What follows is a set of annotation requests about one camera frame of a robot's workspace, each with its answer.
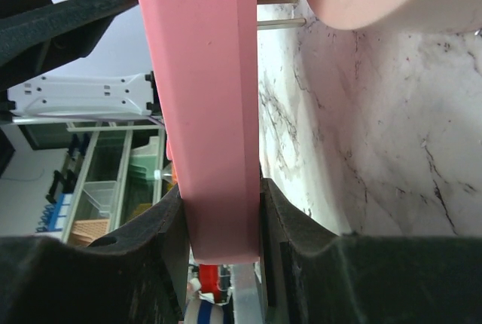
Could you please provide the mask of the pink triangular power strip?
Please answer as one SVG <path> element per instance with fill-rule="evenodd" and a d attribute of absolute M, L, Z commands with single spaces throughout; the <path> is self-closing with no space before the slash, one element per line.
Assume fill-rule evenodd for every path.
<path fill-rule="evenodd" d="M 257 0 L 139 0 L 191 247 L 257 261 Z"/>

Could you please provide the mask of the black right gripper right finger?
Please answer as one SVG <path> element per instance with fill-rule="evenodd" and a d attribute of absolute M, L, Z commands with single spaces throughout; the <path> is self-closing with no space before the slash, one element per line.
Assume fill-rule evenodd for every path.
<path fill-rule="evenodd" d="M 266 323 L 479 323 L 476 237 L 338 236 L 261 180 Z"/>

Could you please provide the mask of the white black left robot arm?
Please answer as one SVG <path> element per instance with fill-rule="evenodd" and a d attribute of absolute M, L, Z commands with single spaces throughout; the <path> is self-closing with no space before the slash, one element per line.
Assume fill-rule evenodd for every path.
<path fill-rule="evenodd" d="M 136 121 L 161 115 L 154 73 L 113 78 L 48 72 L 92 53 L 138 0 L 1 0 L 1 120 Z"/>

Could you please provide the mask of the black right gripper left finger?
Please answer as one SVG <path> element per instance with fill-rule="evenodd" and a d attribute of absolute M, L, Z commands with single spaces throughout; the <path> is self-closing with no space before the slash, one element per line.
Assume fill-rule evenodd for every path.
<path fill-rule="evenodd" d="M 40 235 L 4 237 L 1 321 L 176 323 L 185 307 L 188 261 L 177 188 L 86 247 Z"/>

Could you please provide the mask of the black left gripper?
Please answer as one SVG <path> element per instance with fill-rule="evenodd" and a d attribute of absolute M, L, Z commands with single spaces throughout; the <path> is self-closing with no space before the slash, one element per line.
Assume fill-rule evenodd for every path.
<path fill-rule="evenodd" d="M 27 81 L 87 57 L 138 0 L 0 0 L 1 80 Z"/>

